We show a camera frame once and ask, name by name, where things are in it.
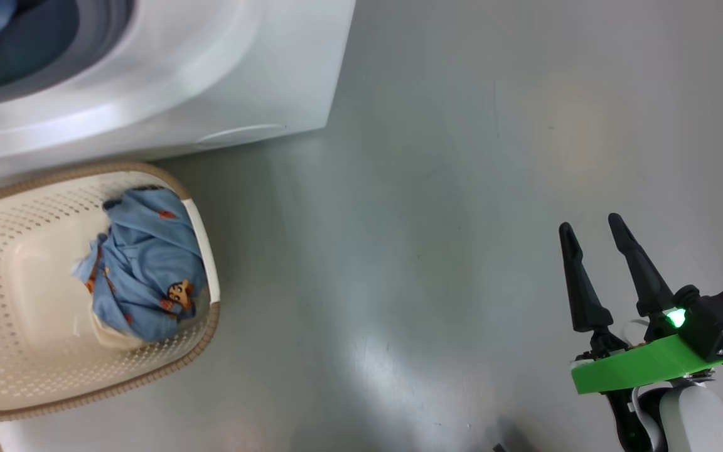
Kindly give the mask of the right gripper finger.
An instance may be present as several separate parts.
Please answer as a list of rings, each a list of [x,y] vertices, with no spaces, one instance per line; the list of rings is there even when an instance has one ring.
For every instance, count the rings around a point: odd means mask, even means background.
[[[610,357],[624,352],[629,345],[610,331],[611,312],[599,300],[583,263],[583,251],[573,227],[568,222],[559,226],[560,251],[565,272],[572,328],[591,333],[590,350],[583,357]]]
[[[626,259],[638,300],[637,312],[648,320],[645,341],[651,343],[676,335],[675,327],[668,319],[668,312],[675,309],[673,292],[652,263],[623,218],[617,213],[608,215],[608,222],[615,246]]]

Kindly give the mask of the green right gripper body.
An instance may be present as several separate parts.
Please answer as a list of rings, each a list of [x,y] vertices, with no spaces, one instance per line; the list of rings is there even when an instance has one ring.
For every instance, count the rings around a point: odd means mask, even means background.
[[[723,365],[723,358],[705,360],[678,334],[630,347],[612,333],[594,333],[591,351],[570,363],[579,394],[632,390],[674,380]]]

